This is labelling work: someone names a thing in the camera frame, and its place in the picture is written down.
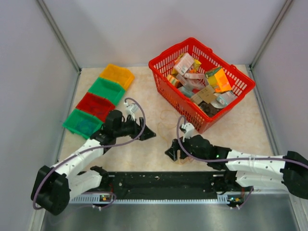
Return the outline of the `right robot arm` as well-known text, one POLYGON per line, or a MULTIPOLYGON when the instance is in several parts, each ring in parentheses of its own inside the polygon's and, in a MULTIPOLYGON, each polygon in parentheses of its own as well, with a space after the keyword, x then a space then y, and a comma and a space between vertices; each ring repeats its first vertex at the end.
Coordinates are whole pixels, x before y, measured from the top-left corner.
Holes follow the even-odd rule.
POLYGON ((191 157, 206 162, 215 170, 224 170, 225 190, 239 187, 276 188, 307 199, 308 161, 301 154, 260 156, 212 145, 200 135, 174 139, 165 154, 173 161, 191 157))

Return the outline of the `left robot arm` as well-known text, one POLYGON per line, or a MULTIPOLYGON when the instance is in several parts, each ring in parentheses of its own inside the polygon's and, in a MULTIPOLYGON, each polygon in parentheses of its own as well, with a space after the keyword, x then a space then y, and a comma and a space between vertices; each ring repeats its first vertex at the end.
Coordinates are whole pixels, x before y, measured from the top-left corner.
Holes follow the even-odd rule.
POLYGON ((144 117, 136 120, 128 115, 124 120, 121 111, 110 111, 102 127, 77 151, 51 167, 39 169, 31 193, 33 208, 45 209, 56 216, 64 211, 71 199, 82 193, 94 188, 106 190, 109 179, 102 167, 92 167, 86 172, 82 170, 112 147, 117 147, 117 138, 125 136, 129 136, 131 141, 145 141, 154 138, 156 133, 147 127, 144 117))

